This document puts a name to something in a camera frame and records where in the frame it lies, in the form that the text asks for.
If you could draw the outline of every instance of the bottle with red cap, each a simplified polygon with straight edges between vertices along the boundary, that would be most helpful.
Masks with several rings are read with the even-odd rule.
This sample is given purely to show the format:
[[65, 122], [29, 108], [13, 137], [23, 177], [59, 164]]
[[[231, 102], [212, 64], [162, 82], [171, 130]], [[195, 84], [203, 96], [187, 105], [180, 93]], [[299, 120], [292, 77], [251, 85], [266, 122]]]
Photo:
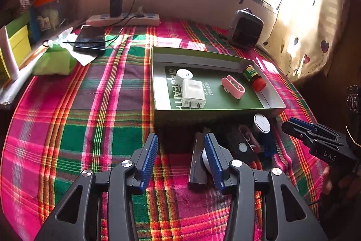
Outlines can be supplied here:
[[243, 70], [243, 76], [247, 79], [254, 91], [260, 92], [266, 87], [266, 82], [262, 79], [261, 75], [253, 68], [252, 65], [248, 65]]

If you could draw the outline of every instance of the pink plastic holder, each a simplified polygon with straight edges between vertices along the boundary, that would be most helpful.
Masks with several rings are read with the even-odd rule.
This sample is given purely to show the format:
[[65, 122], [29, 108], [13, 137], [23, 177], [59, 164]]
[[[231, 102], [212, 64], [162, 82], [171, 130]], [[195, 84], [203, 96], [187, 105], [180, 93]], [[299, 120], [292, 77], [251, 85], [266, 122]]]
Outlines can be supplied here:
[[227, 78], [223, 77], [221, 83], [236, 99], [240, 99], [246, 92], [244, 87], [230, 75], [228, 75]]

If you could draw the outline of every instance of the black charger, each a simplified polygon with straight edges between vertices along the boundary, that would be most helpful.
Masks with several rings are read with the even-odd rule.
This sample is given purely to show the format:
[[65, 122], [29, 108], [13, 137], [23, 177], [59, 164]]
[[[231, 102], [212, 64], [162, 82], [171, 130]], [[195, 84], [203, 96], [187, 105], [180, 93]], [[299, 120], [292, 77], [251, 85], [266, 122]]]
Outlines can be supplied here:
[[122, 14], [123, 0], [111, 0], [109, 6], [110, 17], [119, 17]]

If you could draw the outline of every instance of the power strip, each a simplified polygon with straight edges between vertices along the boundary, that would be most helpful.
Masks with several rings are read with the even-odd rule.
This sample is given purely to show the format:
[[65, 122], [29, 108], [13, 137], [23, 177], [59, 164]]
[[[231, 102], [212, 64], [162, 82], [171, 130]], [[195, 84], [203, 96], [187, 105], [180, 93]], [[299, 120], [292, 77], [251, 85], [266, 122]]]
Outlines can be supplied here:
[[[95, 26], [95, 27], [103, 27], [103, 26], [109, 26], [111, 24], [114, 24], [115, 22], [118, 22], [125, 18], [127, 16], [126, 13], [123, 13], [122, 15], [118, 17], [110, 17], [109, 14], [103, 14], [103, 15], [93, 15], [86, 21], [86, 25]], [[132, 18], [134, 14], [130, 14], [124, 21], [117, 24], [117, 26], [124, 25], [127, 20]], [[145, 25], [145, 26], [158, 26], [159, 25], [159, 15], [158, 14], [145, 14], [144, 17], [136, 17], [131, 19], [128, 23], [128, 25]]]

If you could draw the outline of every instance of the open cardboard box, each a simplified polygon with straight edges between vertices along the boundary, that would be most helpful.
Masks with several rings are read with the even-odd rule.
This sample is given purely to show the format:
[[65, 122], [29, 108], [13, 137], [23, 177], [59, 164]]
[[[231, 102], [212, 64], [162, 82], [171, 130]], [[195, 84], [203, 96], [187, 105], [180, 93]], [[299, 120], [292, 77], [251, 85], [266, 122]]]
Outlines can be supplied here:
[[[260, 92], [255, 92], [243, 77], [243, 70], [248, 65], [252, 65], [266, 82], [266, 87]], [[176, 71], [181, 68], [190, 70], [193, 80], [203, 83], [206, 104], [201, 110], [182, 107], [181, 87], [174, 82]], [[221, 85], [221, 79], [227, 75], [231, 75], [246, 89], [241, 99], [235, 99]], [[286, 108], [257, 63], [235, 56], [153, 47], [152, 80], [155, 126], [209, 123], [224, 118], [253, 116], [257, 113], [273, 118]]]

